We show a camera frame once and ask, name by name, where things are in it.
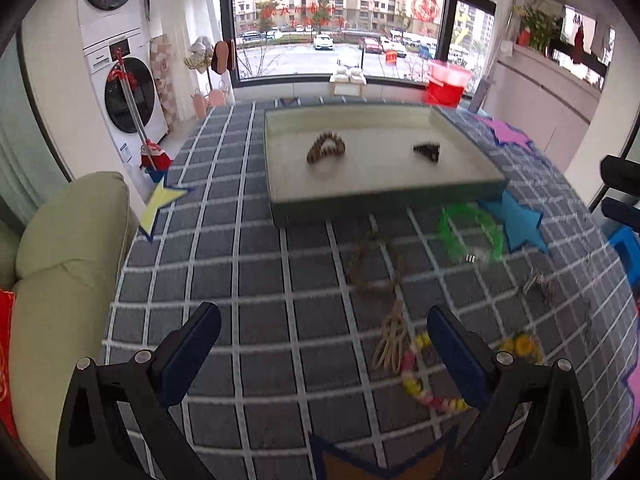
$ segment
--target brown slipper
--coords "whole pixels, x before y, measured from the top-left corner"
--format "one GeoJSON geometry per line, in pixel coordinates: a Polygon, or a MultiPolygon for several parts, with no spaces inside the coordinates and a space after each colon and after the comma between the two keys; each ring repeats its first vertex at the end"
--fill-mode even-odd
{"type": "Polygon", "coordinates": [[[233,72],[236,69],[236,42],[234,40],[225,40],[225,43],[229,47],[229,59],[226,63],[226,68],[229,72],[233,72]]]}
{"type": "Polygon", "coordinates": [[[211,58],[211,69],[219,75],[223,75],[226,71],[226,65],[229,59],[229,46],[224,41],[219,41],[213,48],[213,57],[211,58]]]}

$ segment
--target metal screw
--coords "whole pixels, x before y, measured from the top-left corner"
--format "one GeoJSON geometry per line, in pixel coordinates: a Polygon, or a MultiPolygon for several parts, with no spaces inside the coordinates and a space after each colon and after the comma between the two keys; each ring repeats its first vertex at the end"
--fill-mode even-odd
{"type": "Polygon", "coordinates": [[[137,363],[146,363],[151,359],[151,352],[149,350],[141,350],[133,358],[137,363]]]}
{"type": "Polygon", "coordinates": [[[571,370],[571,362],[567,359],[558,359],[558,368],[560,368],[563,372],[568,372],[571,370]]]}
{"type": "Polygon", "coordinates": [[[78,359],[78,362],[76,363],[76,368],[78,370],[86,370],[90,364],[91,364],[91,359],[89,359],[88,357],[81,357],[78,359]]]}
{"type": "Polygon", "coordinates": [[[513,356],[509,352],[498,352],[495,357],[501,365],[510,365],[513,363],[513,356]]]}

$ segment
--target mop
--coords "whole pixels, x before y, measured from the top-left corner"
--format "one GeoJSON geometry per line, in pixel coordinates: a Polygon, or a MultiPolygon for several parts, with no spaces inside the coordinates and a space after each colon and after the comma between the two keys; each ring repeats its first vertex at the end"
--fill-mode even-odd
{"type": "Polygon", "coordinates": [[[155,142],[149,140],[146,136],[145,125],[140,118],[140,112],[138,106],[133,97],[131,87],[135,88],[138,84],[132,73],[127,73],[127,69],[122,59],[122,51],[116,49],[116,57],[118,58],[118,64],[109,72],[108,80],[114,81],[116,78],[120,80],[120,86],[124,94],[127,107],[133,118],[133,123],[136,125],[136,131],[142,142],[140,148],[140,155],[142,157],[142,165],[145,167],[146,173],[151,177],[151,180],[157,184],[166,175],[169,170],[169,166],[172,164],[171,158],[164,152],[164,150],[155,142]]]}

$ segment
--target green bracelet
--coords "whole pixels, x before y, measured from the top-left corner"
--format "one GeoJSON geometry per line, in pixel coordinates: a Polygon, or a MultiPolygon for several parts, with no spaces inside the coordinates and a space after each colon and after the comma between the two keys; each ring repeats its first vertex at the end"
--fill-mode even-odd
{"type": "Polygon", "coordinates": [[[500,258],[502,250],[504,249],[504,234],[496,225],[492,216],[468,204],[450,205],[442,210],[442,216],[440,217],[440,238],[444,242],[449,256],[451,256],[454,261],[460,261],[470,256],[472,259],[468,259],[468,261],[471,262],[475,261],[475,257],[479,257],[488,262],[494,262],[500,258]],[[449,220],[454,216],[466,216],[478,222],[482,228],[482,232],[484,232],[494,248],[491,254],[485,255],[483,254],[484,251],[479,248],[471,251],[458,240],[449,224],[449,220]]]}

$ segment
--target pink star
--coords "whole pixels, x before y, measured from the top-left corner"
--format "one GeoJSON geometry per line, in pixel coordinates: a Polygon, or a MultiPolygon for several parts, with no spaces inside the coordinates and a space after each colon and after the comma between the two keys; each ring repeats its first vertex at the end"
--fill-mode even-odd
{"type": "Polygon", "coordinates": [[[627,375],[622,379],[622,383],[629,389],[633,400],[633,413],[631,416],[631,427],[636,425],[638,415],[640,415],[640,330],[638,330],[638,345],[636,345],[636,364],[631,368],[627,375]]]}
{"type": "Polygon", "coordinates": [[[478,117],[478,121],[483,124],[486,124],[489,128],[494,132],[495,143],[498,146],[503,146],[504,144],[517,144],[523,147],[532,155],[533,150],[529,146],[531,139],[527,137],[524,133],[519,132],[511,128],[507,123],[503,123],[497,119],[487,119],[484,117],[478,117]]]}

